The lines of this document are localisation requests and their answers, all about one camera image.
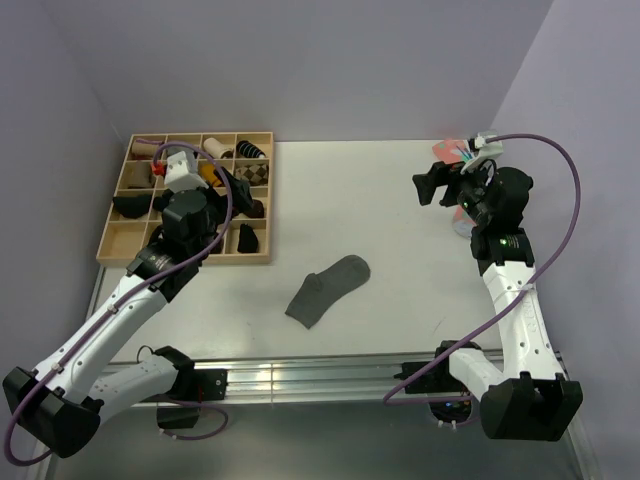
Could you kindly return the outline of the grey sock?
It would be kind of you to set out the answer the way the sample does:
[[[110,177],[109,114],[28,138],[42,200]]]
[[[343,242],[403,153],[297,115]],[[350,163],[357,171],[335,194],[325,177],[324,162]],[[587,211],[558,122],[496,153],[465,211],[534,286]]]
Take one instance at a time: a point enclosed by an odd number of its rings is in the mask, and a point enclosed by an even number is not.
[[[370,277],[370,267],[363,258],[347,255],[322,272],[308,274],[285,315],[311,329],[337,301],[366,284]]]

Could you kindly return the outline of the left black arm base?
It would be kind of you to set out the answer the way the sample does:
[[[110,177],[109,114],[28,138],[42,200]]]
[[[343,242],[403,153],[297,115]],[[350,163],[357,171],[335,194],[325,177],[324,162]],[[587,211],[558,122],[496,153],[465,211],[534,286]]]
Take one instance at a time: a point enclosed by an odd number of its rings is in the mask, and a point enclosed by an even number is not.
[[[181,401],[197,403],[220,401],[225,398],[228,371],[222,368],[196,369],[187,383],[186,389],[179,395],[170,394],[169,397]],[[204,416],[202,408],[198,407],[158,407],[156,421],[160,428],[182,430],[194,428]]]

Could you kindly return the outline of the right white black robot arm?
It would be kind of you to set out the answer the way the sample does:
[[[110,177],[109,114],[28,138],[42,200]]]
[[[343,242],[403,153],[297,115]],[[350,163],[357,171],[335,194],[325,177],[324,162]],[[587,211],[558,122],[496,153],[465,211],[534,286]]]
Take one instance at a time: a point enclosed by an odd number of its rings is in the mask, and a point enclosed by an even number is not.
[[[496,367],[473,340],[444,341],[424,378],[477,399],[490,439],[560,440],[583,392],[557,359],[539,306],[534,255],[520,226],[532,178],[512,167],[468,170],[461,162],[436,162],[412,181],[421,205],[442,187],[441,206],[459,206],[473,220],[471,252],[498,317],[503,355]]]

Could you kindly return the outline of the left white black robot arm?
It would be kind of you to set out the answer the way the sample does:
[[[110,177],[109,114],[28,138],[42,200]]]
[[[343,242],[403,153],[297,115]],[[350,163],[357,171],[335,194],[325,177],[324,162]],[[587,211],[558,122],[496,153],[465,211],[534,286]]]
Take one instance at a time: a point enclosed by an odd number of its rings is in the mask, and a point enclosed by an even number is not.
[[[247,182],[225,168],[219,196],[196,178],[174,189],[162,211],[158,235],[138,252],[109,299],[33,369],[14,368],[2,387],[12,416],[4,455],[24,465],[11,449],[15,427],[43,443],[49,454],[68,458],[116,414],[149,398],[197,407],[187,400],[195,387],[194,362],[177,349],[154,350],[145,361],[108,377],[101,374],[128,339],[170,303],[196,276],[229,228],[234,212],[253,206]]]

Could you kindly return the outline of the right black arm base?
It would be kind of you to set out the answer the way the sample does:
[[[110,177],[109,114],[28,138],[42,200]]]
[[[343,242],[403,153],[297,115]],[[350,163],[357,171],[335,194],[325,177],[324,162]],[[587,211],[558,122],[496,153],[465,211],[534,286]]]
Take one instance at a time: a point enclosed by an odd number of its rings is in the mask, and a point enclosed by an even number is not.
[[[394,375],[394,379],[404,381],[426,365],[426,362],[404,362],[401,364],[400,371]],[[404,393],[407,395],[437,394],[441,396],[452,394],[454,397],[470,395],[466,387],[448,373],[447,360],[406,386]],[[472,400],[448,400],[430,403],[429,411],[439,427],[459,427],[472,420],[473,406]]]

